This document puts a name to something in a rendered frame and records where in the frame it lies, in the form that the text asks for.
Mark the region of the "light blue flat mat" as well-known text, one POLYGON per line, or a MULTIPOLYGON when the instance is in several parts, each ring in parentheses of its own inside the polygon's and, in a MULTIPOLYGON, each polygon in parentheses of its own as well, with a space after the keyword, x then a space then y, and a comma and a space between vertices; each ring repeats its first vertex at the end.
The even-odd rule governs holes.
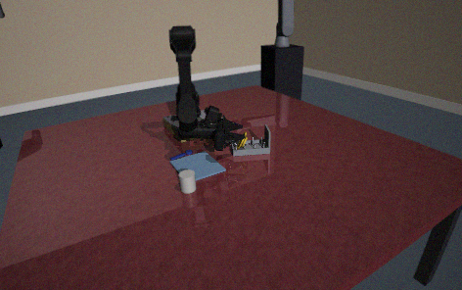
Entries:
POLYGON ((195 173, 196 180, 226 171, 226 169, 206 151, 169 162, 178 173, 186 169, 192 170, 195 173))

